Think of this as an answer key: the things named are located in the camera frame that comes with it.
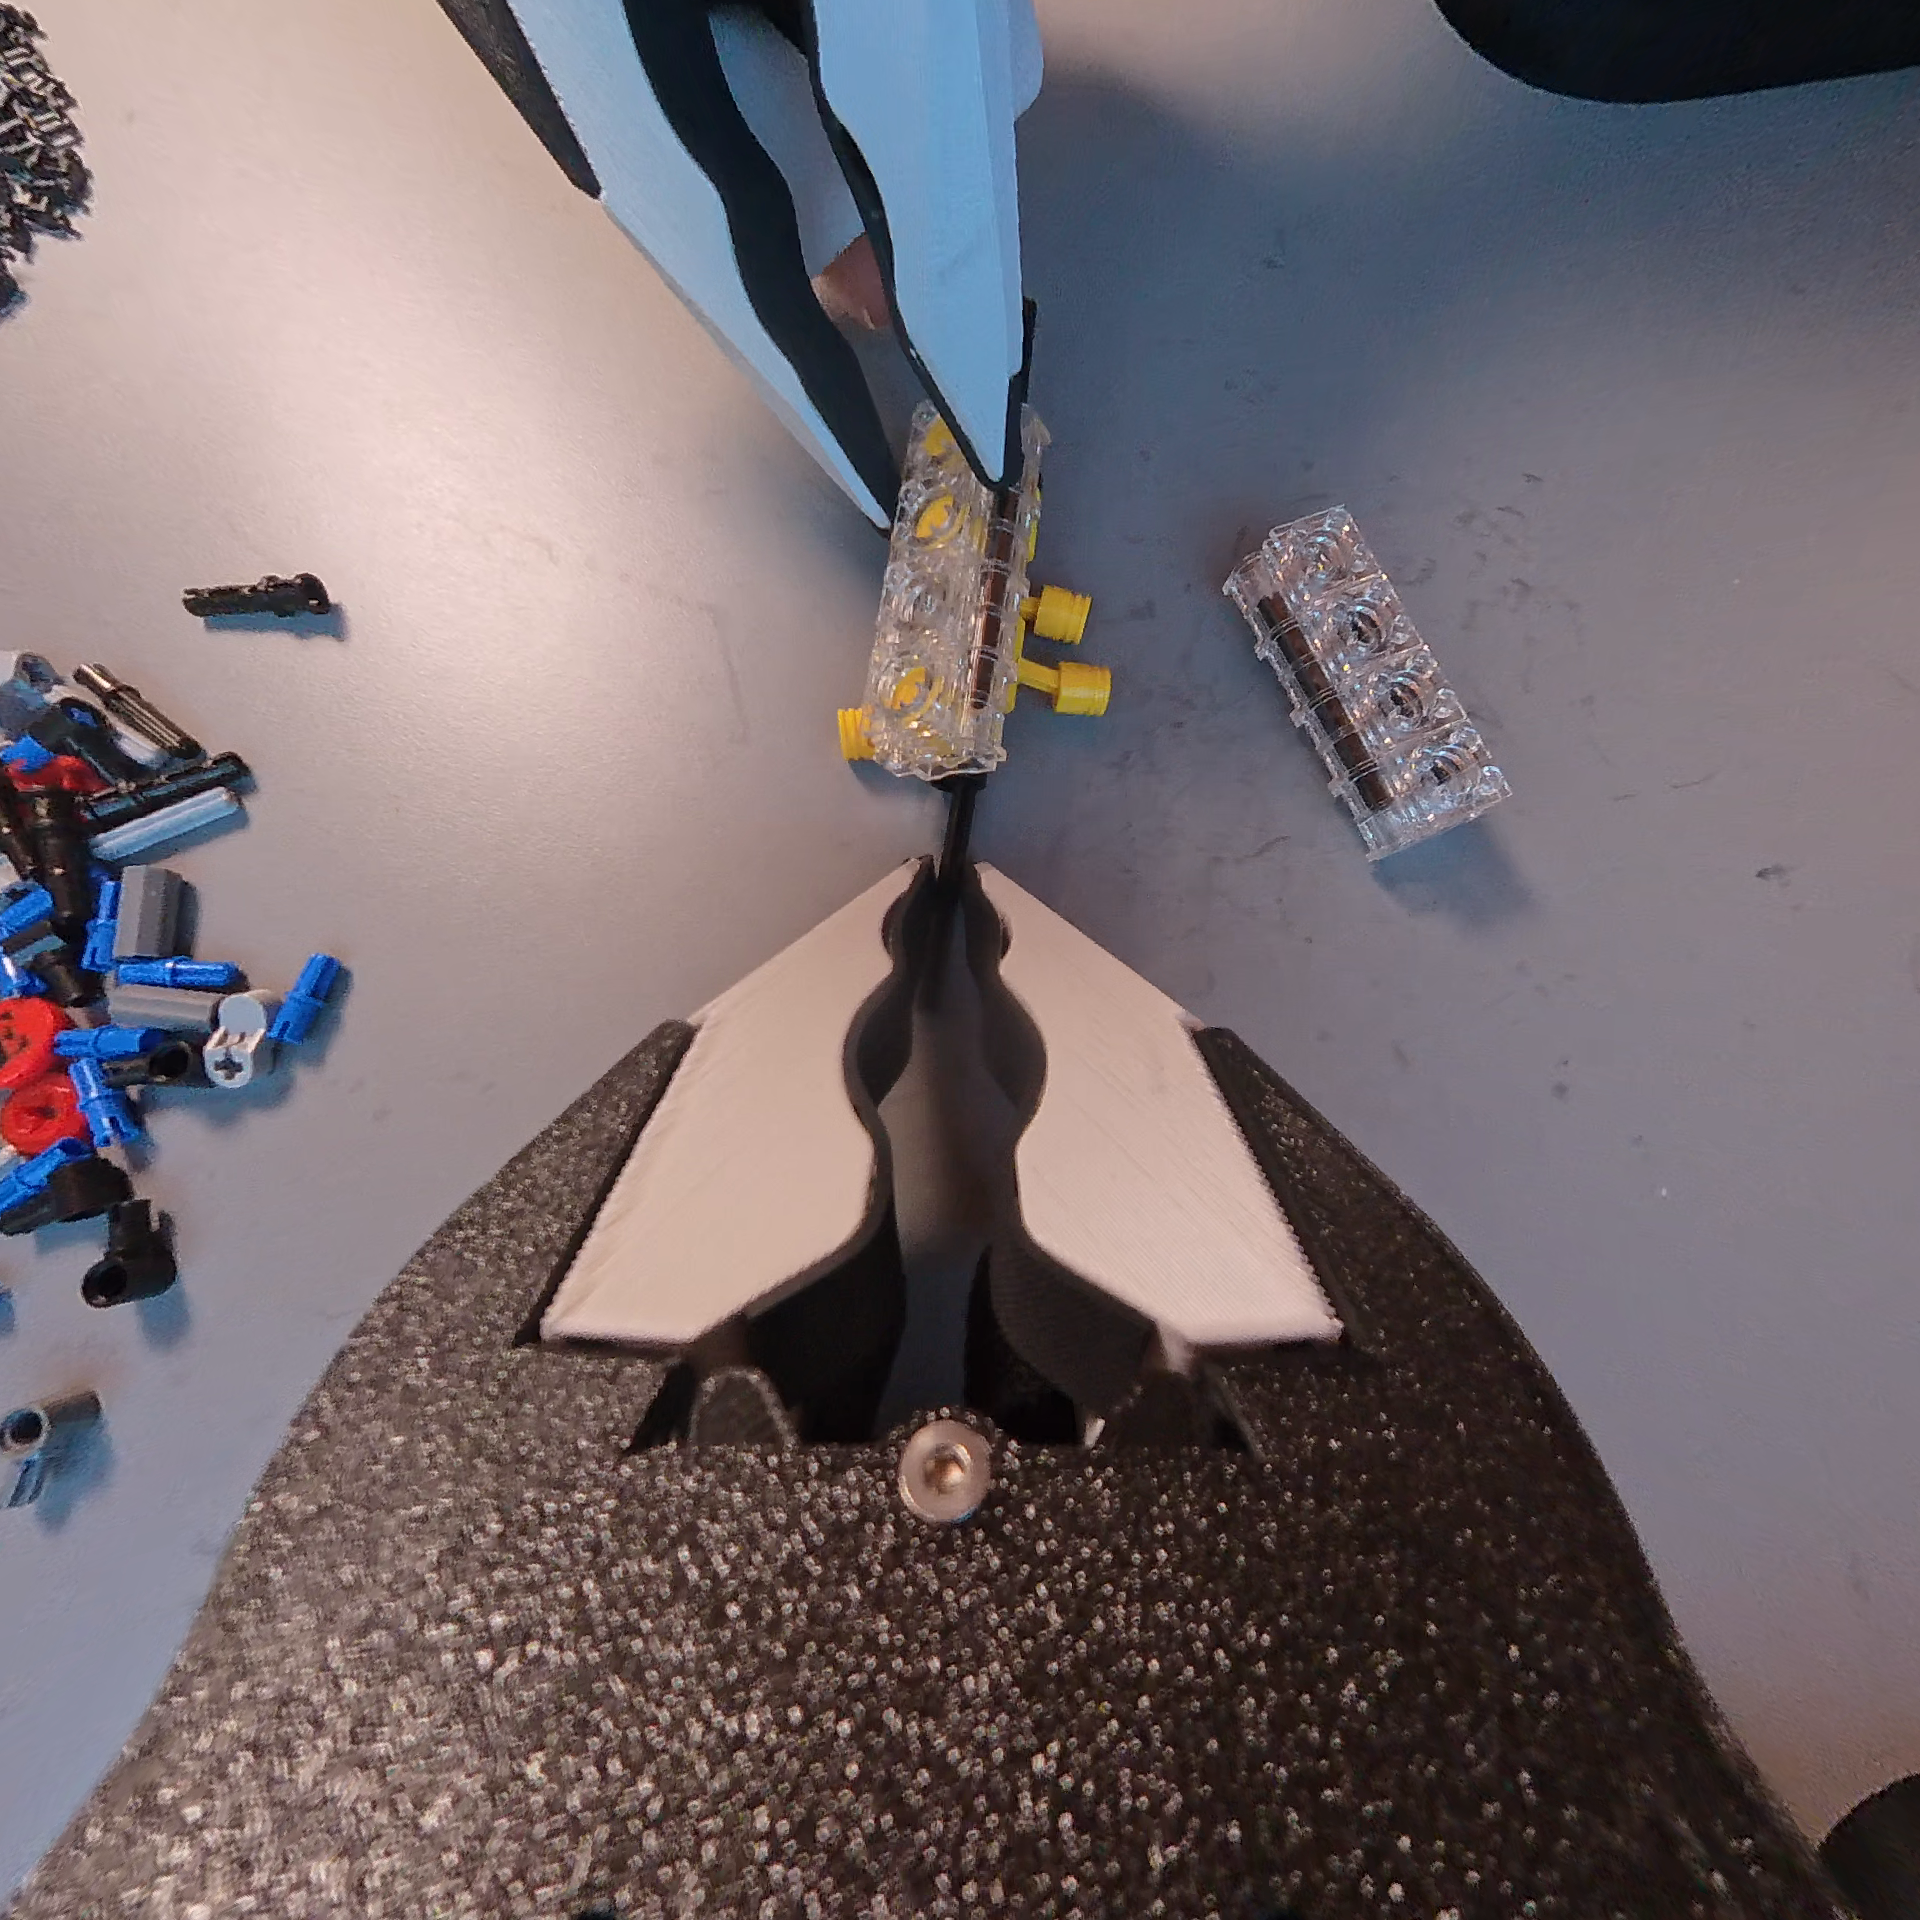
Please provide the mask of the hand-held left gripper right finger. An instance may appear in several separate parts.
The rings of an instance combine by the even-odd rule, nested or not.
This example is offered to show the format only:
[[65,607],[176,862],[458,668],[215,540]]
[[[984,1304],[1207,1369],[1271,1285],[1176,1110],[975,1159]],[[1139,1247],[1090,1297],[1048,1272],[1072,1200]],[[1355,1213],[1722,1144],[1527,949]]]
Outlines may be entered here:
[[1090,1428],[1153,1372],[1335,1347],[1338,1300],[1187,1008],[991,863],[967,965],[1016,1117],[991,1323],[1040,1392]]

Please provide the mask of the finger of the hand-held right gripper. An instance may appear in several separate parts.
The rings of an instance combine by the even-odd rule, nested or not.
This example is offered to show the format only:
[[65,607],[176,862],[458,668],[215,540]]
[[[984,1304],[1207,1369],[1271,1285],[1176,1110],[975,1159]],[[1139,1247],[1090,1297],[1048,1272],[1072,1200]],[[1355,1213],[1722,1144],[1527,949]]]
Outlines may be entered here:
[[1042,85],[1031,3],[813,3],[810,71],[898,343],[976,475],[1018,443],[1018,117]]
[[513,5],[608,214],[884,528],[901,487],[897,454],[852,348],[812,287],[794,191],[735,95],[714,12]]

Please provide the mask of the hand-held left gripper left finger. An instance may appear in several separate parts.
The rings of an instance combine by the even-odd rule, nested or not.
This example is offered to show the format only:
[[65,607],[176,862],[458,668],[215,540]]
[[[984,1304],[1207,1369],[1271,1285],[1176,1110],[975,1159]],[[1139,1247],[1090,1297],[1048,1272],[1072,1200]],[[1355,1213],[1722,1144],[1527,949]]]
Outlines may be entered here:
[[788,1403],[876,1403],[905,1325],[892,1150],[931,862],[905,862],[699,1008],[539,1316],[545,1344],[691,1360]]

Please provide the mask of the clear toy cylinder block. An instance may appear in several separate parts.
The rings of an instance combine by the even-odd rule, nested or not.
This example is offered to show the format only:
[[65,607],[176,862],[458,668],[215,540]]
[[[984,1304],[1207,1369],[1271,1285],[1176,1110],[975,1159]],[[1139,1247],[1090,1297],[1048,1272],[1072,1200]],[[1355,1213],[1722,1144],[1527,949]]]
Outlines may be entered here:
[[1504,769],[1349,509],[1271,528],[1224,592],[1372,862],[1509,798]]
[[988,487],[931,403],[913,416],[860,709],[882,772],[937,783],[1002,763],[1048,443],[1025,405],[1016,481]]

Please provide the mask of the yellow piston crankshaft assembly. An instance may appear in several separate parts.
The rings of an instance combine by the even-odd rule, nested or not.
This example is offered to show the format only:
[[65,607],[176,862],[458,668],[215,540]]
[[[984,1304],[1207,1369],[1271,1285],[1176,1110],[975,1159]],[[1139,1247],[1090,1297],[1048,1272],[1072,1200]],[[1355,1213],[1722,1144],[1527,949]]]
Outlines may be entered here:
[[[1016,421],[1016,477],[1019,467],[1019,416],[1023,406],[1018,406]],[[1069,592],[1059,585],[1035,585],[1026,575],[1026,592],[1019,606],[1019,624],[1016,633],[1016,683],[1012,683],[1012,701],[1008,707],[1007,717],[1010,716],[1012,707],[1018,703],[1018,695],[1025,689],[1039,692],[1045,703],[1059,713],[1069,717],[1099,717],[1106,713],[1111,697],[1114,697],[1114,675],[1097,662],[1082,657],[1082,646],[1087,640],[1087,627],[1090,617],[1090,599],[1082,592]],[[861,697],[858,703],[841,709],[835,716],[835,731],[836,731],[836,747],[843,761],[852,766],[872,766],[877,767],[873,761],[873,749],[866,741],[866,729],[861,721]],[[972,840],[975,840],[975,825],[979,804],[984,800],[985,781],[1004,766],[1004,758],[997,767],[988,774],[961,774],[954,779],[941,779],[937,783],[928,783],[939,788],[949,800],[947,811],[947,828],[941,849],[936,862],[936,899],[941,908],[957,908],[965,899],[965,889],[972,883]]]

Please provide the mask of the pile of black toy pins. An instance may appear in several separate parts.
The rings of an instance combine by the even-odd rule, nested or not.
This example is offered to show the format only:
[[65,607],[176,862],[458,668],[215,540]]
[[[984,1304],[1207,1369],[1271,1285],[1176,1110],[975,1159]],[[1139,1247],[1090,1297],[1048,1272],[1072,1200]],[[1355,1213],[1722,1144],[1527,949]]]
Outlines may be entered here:
[[42,239],[66,239],[90,213],[92,174],[75,95],[48,64],[36,16],[3,5],[3,313]]

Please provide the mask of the pile of small toy parts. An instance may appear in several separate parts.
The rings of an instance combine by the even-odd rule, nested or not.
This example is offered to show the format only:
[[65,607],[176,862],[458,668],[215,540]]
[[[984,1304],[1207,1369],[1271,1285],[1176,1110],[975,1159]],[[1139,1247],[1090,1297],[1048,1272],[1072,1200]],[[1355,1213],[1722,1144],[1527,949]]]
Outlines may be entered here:
[[4,1253],[93,1235],[79,1297],[129,1333],[184,1331],[179,1228],[147,1189],[156,1120],[275,1103],[324,1035],[347,965],[282,977],[203,951],[181,855],[242,825],[257,777],[108,662],[4,651]]

